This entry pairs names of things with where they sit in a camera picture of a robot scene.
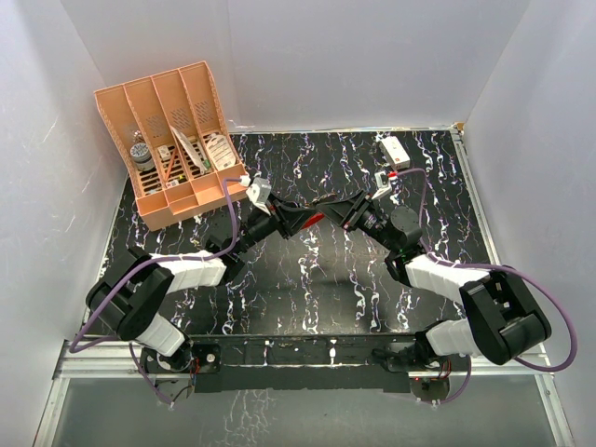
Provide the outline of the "red black keyring holder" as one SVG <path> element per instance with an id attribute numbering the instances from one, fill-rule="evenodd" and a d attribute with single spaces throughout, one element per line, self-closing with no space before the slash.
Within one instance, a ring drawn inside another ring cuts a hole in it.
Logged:
<path id="1" fill-rule="evenodd" d="M 318 213 L 314 214 L 313 216 L 311 216 L 308 220 L 306 220 L 304 225 L 302 226 L 302 228 L 306 229 L 314 224 L 317 224 L 324 218 L 325 218 L 325 216 L 322 213 L 318 212 Z"/>

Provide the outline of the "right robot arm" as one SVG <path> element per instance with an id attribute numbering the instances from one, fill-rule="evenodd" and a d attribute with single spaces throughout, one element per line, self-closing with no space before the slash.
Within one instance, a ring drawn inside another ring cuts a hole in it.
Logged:
<path id="1" fill-rule="evenodd" d="M 482 355 L 503 365 L 550 338 L 549 320 L 522 278 L 506 267 L 465 268 L 432 260 L 412 209 L 398 206 L 385 213 L 365 192 L 316 209 L 346 232 L 359 229 L 386 248 L 386 267 L 397 282 L 464 308 L 463 318 L 419 333 L 414 354 L 422 367 L 437 369 L 453 354 Z"/>

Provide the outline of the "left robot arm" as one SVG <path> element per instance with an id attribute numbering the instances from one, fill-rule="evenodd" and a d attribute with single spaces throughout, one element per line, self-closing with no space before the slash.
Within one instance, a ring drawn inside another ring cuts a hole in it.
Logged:
<path id="1" fill-rule="evenodd" d="M 289 238 L 316 223 L 323 218 L 317 205 L 334 197 L 331 193 L 302 206 L 271 194 L 261 207 L 253 207 L 245 222 L 231 214 L 231 237 L 220 241 L 211 235 L 203 251 L 159 255 L 130 248 L 89 291 L 89 319 L 100 319 L 117 340 L 153 350 L 170 370 L 183 371 L 195 355 L 189 337 L 159 314 L 166 296 L 231 281 L 243 267 L 241 253 L 273 233 Z"/>

